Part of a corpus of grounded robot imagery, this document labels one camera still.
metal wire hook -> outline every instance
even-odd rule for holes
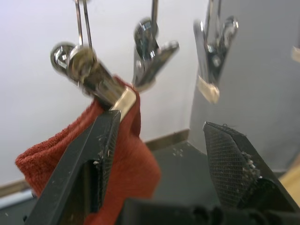
[[[92,48],[92,40],[90,35],[90,23],[89,23],[89,15],[88,15],[88,6],[86,0],[81,0],[83,2],[83,12],[85,18],[85,26],[88,35],[89,47]],[[83,30],[81,24],[81,14],[80,14],[80,5],[79,0],[75,0],[76,6],[76,15],[77,15],[77,26],[78,26],[78,35],[79,35],[79,45],[83,45]]]
[[[205,36],[206,36],[206,39],[209,36],[210,19],[211,19],[211,15],[213,13],[214,1],[216,1],[216,0],[209,0],[209,3],[208,3],[208,9],[207,9],[207,15],[206,15],[206,21],[205,21]],[[222,0],[218,0],[216,23],[215,23],[215,38],[218,38],[219,35],[220,35],[219,27],[220,27],[221,4],[222,4]]]
[[[158,31],[158,0],[152,1],[151,26],[152,26],[152,36],[155,37]]]

red cloth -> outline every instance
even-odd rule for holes
[[[98,213],[87,217],[85,225],[114,224],[126,198],[151,198],[159,182],[161,173],[158,164],[139,138],[141,113],[137,92],[136,97],[136,103],[120,124],[104,204]],[[94,100],[67,128],[18,156],[15,163],[37,196],[41,195],[67,146],[103,111]]]

hanging clip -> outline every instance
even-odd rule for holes
[[[50,54],[52,66],[81,87],[85,94],[96,97],[104,109],[120,110],[122,120],[135,103],[136,95],[130,88],[117,82],[97,59],[92,49],[87,3],[86,0],[81,2],[89,46],[83,46],[80,5],[79,0],[75,0],[79,45],[56,45]]]
[[[198,89],[209,102],[217,103],[220,97],[218,83],[227,53],[236,35],[239,24],[234,16],[230,16],[222,26],[219,26],[221,13],[221,0],[219,0],[214,24],[215,39],[211,43],[208,43],[213,1],[214,0],[209,1],[205,28],[202,21],[194,22],[194,35],[199,62]]]
[[[148,89],[159,70],[179,49],[177,41],[171,41],[159,48],[156,42],[158,0],[152,0],[151,18],[139,22],[135,29],[135,60],[133,85],[138,91]]]

clip jaw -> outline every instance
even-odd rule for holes
[[[226,19],[220,27],[216,27],[215,40],[208,43],[208,34],[210,26],[210,14],[212,12],[213,0],[209,2],[208,15],[206,20],[206,29],[204,30],[201,21],[194,22],[194,35],[198,55],[198,89],[204,97],[211,103],[217,103],[220,97],[218,83],[221,77],[224,62],[232,40],[238,30],[239,24],[234,16]],[[219,0],[216,25],[218,25],[220,16],[221,0]]]
[[[85,94],[96,97],[104,109],[120,110],[122,120],[135,103],[136,95],[130,88],[118,83],[110,75],[92,50],[85,0],[83,6],[89,47],[83,46],[78,0],[75,3],[80,44],[78,46],[70,43],[56,45],[51,51],[51,64],[57,72],[67,76],[77,84]]]
[[[152,2],[152,18],[145,18],[135,29],[135,58],[133,85],[138,91],[150,88],[159,70],[179,49],[177,41],[171,41],[159,48],[156,42],[158,0]]]
[[[297,43],[292,47],[292,59],[296,62],[300,62],[300,30],[297,37]]]

gray panel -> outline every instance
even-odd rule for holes
[[[190,142],[206,153],[205,121],[247,135],[271,169],[286,169],[300,151],[300,64],[291,59],[299,29],[298,0],[224,0],[222,20],[235,15],[239,31],[210,105],[195,90]]]
[[[154,155],[162,171],[154,200],[207,207],[220,204],[206,155],[187,142],[155,151]]]
[[[24,225],[23,217],[29,216],[34,205],[36,204],[36,201],[36,199],[32,198],[22,203],[0,210],[0,224]]]

